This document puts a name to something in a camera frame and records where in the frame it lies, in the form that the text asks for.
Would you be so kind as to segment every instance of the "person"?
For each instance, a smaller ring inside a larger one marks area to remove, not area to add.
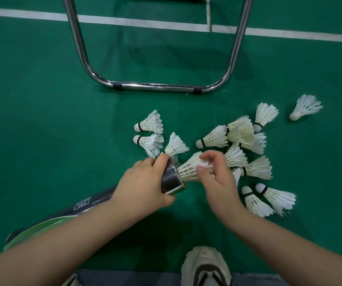
[[[213,213],[287,283],[291,286],[342,285],[342,256],[247,211],[239,199],[224,155],[208,150],[200,157],[209,159],[214,168],[215,178],[205,168],[197,167]],[[171,205],[176,198],[160,190],[168,158],[163,153],[156,160],[147,158],[136,162],[121,178],[111,200],[0,253],[0,286],[61,285],[108,241],[160,208]],[[196,249],[187,255],[183,264],[182,286],[203,285],[202,279],[207,276],[217,285],[228,286],[229,269],[222,256],[213,248]],[[197,259],[205,263],[198,265]]]

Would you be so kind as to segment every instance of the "worn shuttlecock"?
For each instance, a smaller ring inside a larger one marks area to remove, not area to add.
[[[185,153],[190,149],[184,144],[183,140],[180,139],[179,135],[174,132],[170,135],[170,141],[164,149],[164,152],[169,156],[175,156],[177,154]]]
[[[210,146],[216,146],[218,148],[223,148],[228,146],[228,138],[226,134],[227,132],[225,126],[218,125],[204,138],[199,139],[196,142],[196,147],[207,148]]]
[[[230,124],[226,124],[225,127],[227,129],[227,133],[230,132],[234,127],[238,124],[242,124],[244,122],[252,123],[249,119],[249,116],[244,115],[236,119],[234,122],[231,122]]]
[[[140,145],[145,149],[149,157],[156,158],[160,149],[163,148],[162,144],[164,142],[163,136],[153,133],[151,136],[140,136],[136,135],[132,139],[134,143]]]
[[[240,170],[241,176],[248,175],[263,180],[270,180],[272,178],[272,166],[270,165],[269,159],[265,156],[255,159],[253,162],[241,167]]]
[[[239,185],[239,180],[240,180],[240,177],[241,177],[241,170],[240,168],[235,168],[233,171],[233,176],[235,177],[235,180],[236,180],[236,185],[238,186]]]
[[[183,182],[200,182],[199,176],[196,172],[196,167],[201,165],[206,168],[210,173],[213,173],[213,166],[209,163],[209,160],[201,159],[199,156],[201,151],[194,153],[189,160],[183,163],[177,169],[177,173]]]
[[[241,143],[251,145],[254,142],[254,129],[249,121],[235,125],[235,127],[227,134],[228,140],[233,143]]]
[[[258,197],[256,197],[253,194],[252,189],[250,187],[242,187],[241,193],[245,197],[245,205],[250,212],[261,217],[269,216],[275,213],[269,205],[262,202]]]
[[[291,192],[272,189],[261,183],[256,184],[256,191],[264,195],[264,197],[274,208],[275,212],[280,216],[285,214],[284,210],[291,210],[293,208],[297,197]]]
[[[278,115],[278,109],[273,105],[260,103],[257,105],[256,118],[254,120],[254,132],[259,132],[265,124],[271,122]]]
[[[295,121],[304,115],[317,113],[323,106],[317,101],[314,95],[302,95],[297,100],[297,105],[293,112],[289,115],[289,119]]]
[[[148,115],[148,117],[145,120],[135,124],[134,129],[137,132],[152,131],[157,134],[162,134],[163,124],[162,120],[160,119],[160,114],[156,110],[154,110]]]
[[[254,135],[254,141],[252,144],[240,143],[239,146],[249,149],[257,154],[264,154],[264,148],[266,147],[266,136],[263,132],[256,133]]]
[[[243,151],[235,145],[231,145],[227,150],[225,159],[227,160],[228,167],[243,167],[248,164],[248,159]]]

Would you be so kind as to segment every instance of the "metal chair leg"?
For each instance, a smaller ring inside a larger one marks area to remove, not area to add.
[[[235,67],[237,55],[240,51],[242,39],[245,34],[246,25],[249,20],[252,4],[254,0],[244,0],[239,24],[236,29],[235,40],[233,41],[231,55],[229,57],[227,71],[218,81],[207,86],[197,85],[174,85],[174,84],[158,84],[158,83],[136,83],[136,82],[124,82],[124,81],[110,81],[101,77],[90,65],[88,60],[88,54],[86,52],[84,39],[82,36],[81,28],[77,17],[76,6],[74,0],[63,0],[65,10],[72,30],[74,42],[76,44],[78,56],[81,60],[82,66],[86,72],[97,81],[99,84],[110,87],[115,90],[145,90],[145,91],[170,91],[178,93],[193,93],[202,94],[208,93],[222,86],[231,76]]]

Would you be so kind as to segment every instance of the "white line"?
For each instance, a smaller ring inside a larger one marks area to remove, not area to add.
[[[207,32],[211,32],[211,6],[210,0],[205,0],[205,9],[207,11]]]
[[[236,27],[212,25],[212,32],[235,34]],[[245,35],[342,42],[342,34],[247,28]]]
[[[177,22],[164,22],[164,21],[114,18],[114,17],[102,17],[102,16],[88,16],[88,15],[78,15],[78,19],[82,23],[96,23],[96,24],[169,29],[169,30],[181,30],[181,31],[193,31],[193,32],[209,32],[210,27],[211,27],[212,32],[216,32],[216,33],[234,34],[236,32],[236,27],[234,26],[223,26],[223,25],[210,26],[211,16],[208,13],[210,13],[209,0],[207,0],[207,24],[177,23]],[[68,20],[66,14],[13,10],[13,9],[0,9],[0,17],[53,20],[53,21],[67,21]],[[330,34],[330,33],[320,33],[320,32],[301,32],[301,31],[287,31],[287,30],[274,30],[274,29],[262,29],[262,28],[247,28],[245,34],[253,35],[253,36],[263,36],[263,37],[278,37],[278,38],[342,42],[342,34]]]

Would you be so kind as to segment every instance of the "person's right arm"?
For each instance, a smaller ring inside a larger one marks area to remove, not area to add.
[[[221,152],[206,151],[215,178],[197,167],[207,201],[219,220],[291,286],[342,285],[342,256],[249,212]]]

